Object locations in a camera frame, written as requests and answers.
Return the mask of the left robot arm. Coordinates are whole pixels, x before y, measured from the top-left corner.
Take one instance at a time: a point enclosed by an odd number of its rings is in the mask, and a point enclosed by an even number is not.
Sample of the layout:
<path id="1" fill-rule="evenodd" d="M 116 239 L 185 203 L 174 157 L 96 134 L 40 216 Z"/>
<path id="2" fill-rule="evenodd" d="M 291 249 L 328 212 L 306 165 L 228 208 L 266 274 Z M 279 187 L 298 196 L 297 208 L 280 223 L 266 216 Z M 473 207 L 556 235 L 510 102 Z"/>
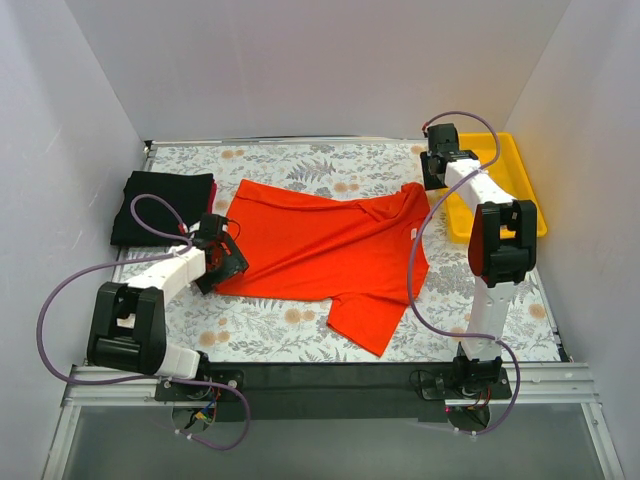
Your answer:
<path id="1" fill-rule="evenodd" d="M 143 375 L 199 378 L 204 355 L 169 343 L 165 308 L 192 284 L 208 294 L 248 269 L 249 263 L 229 232 L 231 222 L 217 214 L 205 214 L 193 236 L 193 246 L 186 252 L 175 247 L 168 259 L 127 282 L 103 284 L 93 312 L 88 361 Z"/>

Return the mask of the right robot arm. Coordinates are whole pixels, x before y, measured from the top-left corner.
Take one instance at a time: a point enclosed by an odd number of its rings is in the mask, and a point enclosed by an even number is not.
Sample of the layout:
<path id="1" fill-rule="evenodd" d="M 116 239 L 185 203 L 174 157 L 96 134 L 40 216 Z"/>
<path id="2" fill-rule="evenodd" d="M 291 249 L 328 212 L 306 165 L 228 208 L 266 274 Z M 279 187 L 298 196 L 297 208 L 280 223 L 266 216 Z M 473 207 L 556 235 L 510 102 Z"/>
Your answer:
<path id="1" fill-rule="evenodd" d="M 426 125 L 428 149 L 420 154 L 425 187 L 449 188 L 473 214 L 468 261 L 475 277 L 471 318 L 452 362 L 451 385 L 467 395 L 488 394 L 501 382 L 501 339 L 516 286 L 533 269 L 537 207 L 518 200 L 460 147 L 451 123 Z"/>

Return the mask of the orange t-shirt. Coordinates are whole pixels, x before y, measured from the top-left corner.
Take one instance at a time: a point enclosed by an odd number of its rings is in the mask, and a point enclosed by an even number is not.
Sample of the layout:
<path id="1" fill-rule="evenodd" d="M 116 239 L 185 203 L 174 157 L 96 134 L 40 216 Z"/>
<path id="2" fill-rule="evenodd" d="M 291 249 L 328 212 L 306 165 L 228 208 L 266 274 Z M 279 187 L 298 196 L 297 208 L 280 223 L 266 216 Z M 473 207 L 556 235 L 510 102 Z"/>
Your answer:
<path id="1" fill-rule="evenodd" d="M 339 201 L 244 180 L 228 210 L 248 269 L 223 295 L 332 302 L 327 324 L 382 356 L 429 270 L 417 231 L 430 211 L 418 183 Z"/>

